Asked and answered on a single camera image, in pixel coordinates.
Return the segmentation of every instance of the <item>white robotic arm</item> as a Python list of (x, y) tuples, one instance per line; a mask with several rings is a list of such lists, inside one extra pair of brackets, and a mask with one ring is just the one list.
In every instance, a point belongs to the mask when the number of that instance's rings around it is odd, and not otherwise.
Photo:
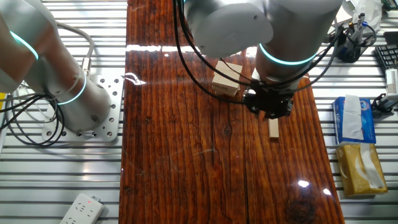
[[(244, 104), (268, 118), (288, 116), (299, 78), (310, 68), (342, 0), (185, 0), (193, 39), (209, 57), (227, 57), (257, 45), (255, 90)], [(272, 89), (259, 83), (274, 85)]]
[(85, 75), (62, 44), (57, 23), (40, 0), (1, 0), (0, 31), (2, 91), (25, 80), (37, 93), (55, 96), (71, 131), (94, 129), (107, 118), (107, 91)]

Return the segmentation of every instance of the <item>metal mounting plate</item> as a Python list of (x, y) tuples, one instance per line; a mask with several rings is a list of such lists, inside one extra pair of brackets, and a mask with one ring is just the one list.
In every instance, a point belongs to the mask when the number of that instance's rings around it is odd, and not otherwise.
[[(119, 117), (121, 109), (121, 101), (123, 95), (124, 80), (120, 76), (105, 76), (105, 75), (91, 75), (90, 79), (101, 85), (111, 97), (111, 110), (108, 117), (97, 128), (90, 131), (83, 131), (76, 133), (67, 128), (64, 130), (64, 135), (59, 141), (68, 142), (110, 142), (118, 137)], [(52, 117), (54, 110), (51, 106), (47, 109), (47, 116)], [(47, 140), (55, 131), (56, 121), (44, 124), (42, 137)], [(57, 131), (57, 136), (61, 132), (60, 128)]]

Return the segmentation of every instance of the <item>wood grain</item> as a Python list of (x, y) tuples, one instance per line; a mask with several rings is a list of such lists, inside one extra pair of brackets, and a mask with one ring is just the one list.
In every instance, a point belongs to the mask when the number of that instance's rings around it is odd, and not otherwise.
[[(312, 90), (269, 139), (262, 116), (193, 84), (172, 19), (170, 0), (129, 1), (119, 222), (344, 223)], [(255, 52), (228, 62), (250, 76)], [(210, 90), (213, 72), (184, 56)]]

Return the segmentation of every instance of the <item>yellow tissue box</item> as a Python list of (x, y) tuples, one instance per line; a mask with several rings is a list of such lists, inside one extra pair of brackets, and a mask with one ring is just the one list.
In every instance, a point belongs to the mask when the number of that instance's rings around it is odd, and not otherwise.
[(369, 147), (371, 160), (384, 182), (384, 186), (377, 189), (371, 188), (363, 165), (360, 144), (341, 146), (336, 150), (336, 154), (346, 197), (385, 194), (388, 192), (376, 147), (374, 144), (370, 144)]

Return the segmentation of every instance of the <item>tissue box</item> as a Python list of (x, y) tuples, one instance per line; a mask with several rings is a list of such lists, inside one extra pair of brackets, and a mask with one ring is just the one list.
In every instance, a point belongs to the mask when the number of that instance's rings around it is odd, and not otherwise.
[(336, 145), (343, 146), (346, 144), (358, 143), (376, 143), (376, 133), (374, 132), (374, 123), (372, 116), (371, 101), (369, 99), (360, 98), (361, 102), (361, 121), (363, 140), (343, 138), (343, 112), (345, 97), (339, 97), (333, 102), (333, 117), (335, 119)]
[(374, 144), (370, 144), (370, 157), (377, 173), (384, 182), (384, 187), (378, 189), (371, 188), (368, 178), (366, 177), (366, 172), (361, 158), (360, 144), (341, 146), (336, 150), (336, 155), (340, 167), (344, 193), (347, 197), (354, 195), (385, 194), (388, 192), (386, 180), (384, 179), (380, 160), (377, 156)]

